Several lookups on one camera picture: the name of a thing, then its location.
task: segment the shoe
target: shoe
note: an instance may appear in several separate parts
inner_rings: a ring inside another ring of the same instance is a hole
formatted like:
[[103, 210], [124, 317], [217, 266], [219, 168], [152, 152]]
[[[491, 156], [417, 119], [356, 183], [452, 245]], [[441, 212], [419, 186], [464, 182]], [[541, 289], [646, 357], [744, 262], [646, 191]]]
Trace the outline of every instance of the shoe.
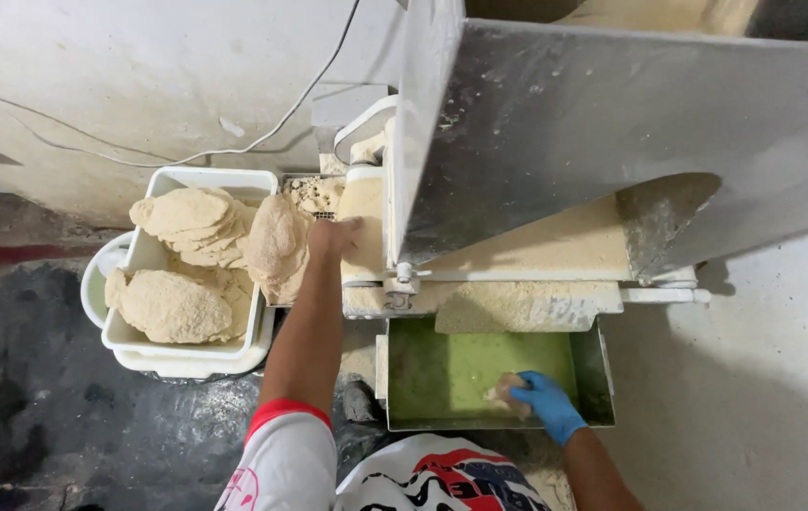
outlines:
[[366, 382], [357, 380], [344, 388], [344, 416], [351, 422], [375, 422], [378, 403]]

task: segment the concrete floor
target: concrete floor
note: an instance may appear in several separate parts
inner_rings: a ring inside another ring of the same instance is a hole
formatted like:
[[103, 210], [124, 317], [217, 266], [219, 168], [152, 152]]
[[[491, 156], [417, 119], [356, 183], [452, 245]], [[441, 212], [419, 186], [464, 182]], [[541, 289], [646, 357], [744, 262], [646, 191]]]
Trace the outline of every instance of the concrete floor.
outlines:
[[698, 274], [709, 306], [605, 318], [600, 438], [648, 509], [808, 509], [808, 238]]

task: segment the dirty white wall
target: dirty white wall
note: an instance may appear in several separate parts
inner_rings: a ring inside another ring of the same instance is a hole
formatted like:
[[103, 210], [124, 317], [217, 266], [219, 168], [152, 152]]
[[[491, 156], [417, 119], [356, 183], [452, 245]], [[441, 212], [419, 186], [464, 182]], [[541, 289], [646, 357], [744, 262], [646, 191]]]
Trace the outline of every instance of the dirty white wall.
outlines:
[[[9, 114], [55, 142], [140, 163], [243, 147], [324, 64], [351, 5], [0, 0], [0, 185], [98, 225], [125, 225], [153, 169], [49, 147]], [[323, 83], [397, 86], [404, 15], [394, 0], [362, 1]], [[309, 126], [304, 105], [261, 151], [211, 163], [317, 169]]]

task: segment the green liquid batter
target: green liquid batter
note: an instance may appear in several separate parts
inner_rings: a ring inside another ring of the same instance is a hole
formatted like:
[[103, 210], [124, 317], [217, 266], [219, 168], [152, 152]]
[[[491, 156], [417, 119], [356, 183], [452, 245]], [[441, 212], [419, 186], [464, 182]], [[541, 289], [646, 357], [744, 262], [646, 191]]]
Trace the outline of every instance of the green liquid batter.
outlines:
[[434, 317], [393, 319], [388, 332], [388, 412], [393, 419], [508, 415], [485, 399], [502, 373], [538, 371], [577, 405], [565, 333], [437, 334]]

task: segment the bare hand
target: bare hand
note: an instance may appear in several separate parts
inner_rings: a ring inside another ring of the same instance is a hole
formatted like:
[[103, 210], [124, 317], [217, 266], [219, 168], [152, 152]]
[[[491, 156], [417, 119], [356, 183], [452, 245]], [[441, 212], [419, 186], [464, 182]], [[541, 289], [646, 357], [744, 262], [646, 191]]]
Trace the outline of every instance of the bare hand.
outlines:
[[341, 257], [357, 249], [357, 239], [363, 227], [363, 218], [355, 216], [343, 222], [319, 218], [309, 228], [309, 250], [316, 254]]

